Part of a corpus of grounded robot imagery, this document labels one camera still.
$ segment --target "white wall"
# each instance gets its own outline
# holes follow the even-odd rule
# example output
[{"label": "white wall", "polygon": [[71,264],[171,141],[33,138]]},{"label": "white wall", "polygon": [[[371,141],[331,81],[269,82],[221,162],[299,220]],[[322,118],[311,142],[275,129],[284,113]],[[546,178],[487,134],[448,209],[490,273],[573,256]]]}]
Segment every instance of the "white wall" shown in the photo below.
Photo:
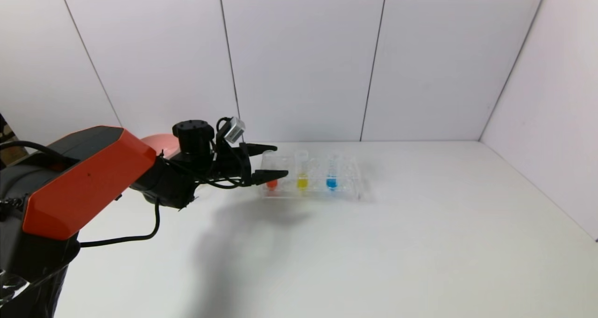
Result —
[{"label": "white wall", "polygon": [[386,0],[363,141],[477,141],[540,0]]},{"label": "white wall", "polygon": [[598,0],[544,0],[481,141],[598,239]]},{"label": "white wall", "polygon": [[248,141],[358,141],[383,0],[222,0]]},{"label": "white wall", "polygon": [[220,0],[66,0],[122,126],[237,115]]},{"label": "white wall", "polygon": [[41,144],[118,125],[64,0],[0,0],[0,112]]}]

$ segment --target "white tabletop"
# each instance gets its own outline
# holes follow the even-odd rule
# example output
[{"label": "white tabletop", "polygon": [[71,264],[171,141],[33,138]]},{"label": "white tabletop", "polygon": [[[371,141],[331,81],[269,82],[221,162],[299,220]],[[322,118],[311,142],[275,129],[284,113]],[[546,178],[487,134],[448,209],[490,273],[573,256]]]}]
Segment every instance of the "white tabletop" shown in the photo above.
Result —
[{"label": "white tabletop", "polygon": [[[278,145],[355,155],[364,199],[201,188],[154,239],[84,248],[56,317],[598,317],[598,243],[485,145]],[[152,208],[127,191],[79,237],[149,233]]]}]

